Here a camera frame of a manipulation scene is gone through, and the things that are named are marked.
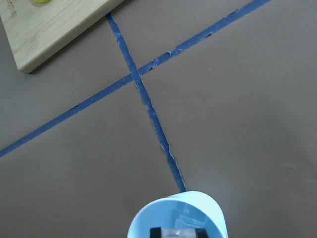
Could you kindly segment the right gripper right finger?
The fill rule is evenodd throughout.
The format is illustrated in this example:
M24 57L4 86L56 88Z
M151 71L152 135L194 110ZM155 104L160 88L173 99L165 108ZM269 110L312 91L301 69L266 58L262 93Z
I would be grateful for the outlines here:
M196 238L208 238L208 232L206 229L196 228L195 233L196 233Z

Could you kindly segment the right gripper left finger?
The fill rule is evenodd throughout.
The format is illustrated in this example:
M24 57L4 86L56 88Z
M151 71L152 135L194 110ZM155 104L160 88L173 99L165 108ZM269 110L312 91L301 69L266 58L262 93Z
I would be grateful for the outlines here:
M151 228L150 238L161 238L161 228Z

